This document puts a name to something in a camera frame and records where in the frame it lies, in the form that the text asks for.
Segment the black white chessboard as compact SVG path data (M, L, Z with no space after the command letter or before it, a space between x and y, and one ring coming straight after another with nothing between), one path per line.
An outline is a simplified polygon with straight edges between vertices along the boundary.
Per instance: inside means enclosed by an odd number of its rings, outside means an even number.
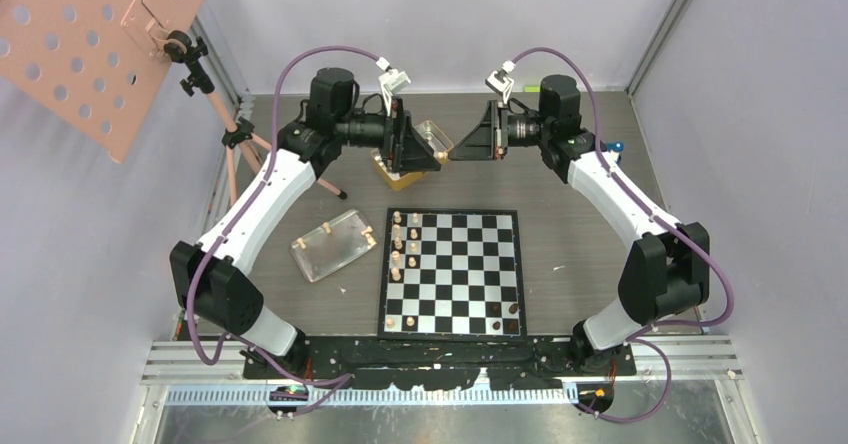
M390 208L378 301L383 339L508 341L526 337L519 215L504 209ZM391 278L398 251L402 278ZM508 309L519 305L516 314ZM405 320L412 316L414 328ZM394 329L386 320L395 321ZM510 334L505 320L516 320ZM491 325L500 321L499 331Z

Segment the silver tin lid tray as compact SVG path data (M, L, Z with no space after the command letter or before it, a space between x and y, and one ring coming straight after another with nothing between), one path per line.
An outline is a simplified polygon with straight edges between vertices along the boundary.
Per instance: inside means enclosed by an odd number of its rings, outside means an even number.
M305 279L314 283L352 263L377 243L365 215L350 209L295 239L290 250Z

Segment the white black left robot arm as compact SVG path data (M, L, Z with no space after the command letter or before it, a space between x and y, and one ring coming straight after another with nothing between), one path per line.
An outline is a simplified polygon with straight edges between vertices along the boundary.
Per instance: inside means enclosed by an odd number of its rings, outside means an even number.
M179 304L199 317L267 351L280 376L298 376L307 362L296 344L302 332L264 302L250 281L259 251L283 216L346 146L376 149L394 173L438 171L433 150L414 128L398 93L410 79L388 67L379 79L382 107L359 106L359 85L342 68L319 70L300 114L276 134L259 174L197 242L178 242L170 264Z

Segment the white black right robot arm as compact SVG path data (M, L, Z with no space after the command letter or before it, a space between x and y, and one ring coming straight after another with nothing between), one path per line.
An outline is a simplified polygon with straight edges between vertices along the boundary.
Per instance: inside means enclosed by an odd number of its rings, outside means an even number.
M513 98L514 81L505 71L494 72L486 84L498 97L450 151L450 160L498 160L512 147L537 147L543 163L596 208L628 252L616 298L578 322L567 347L572 369L596 374L633 334L708 299L709 266L691 247L708 251L709 235L634 187L617 164L617 151L583 127L574 78L543 78L535 109Z

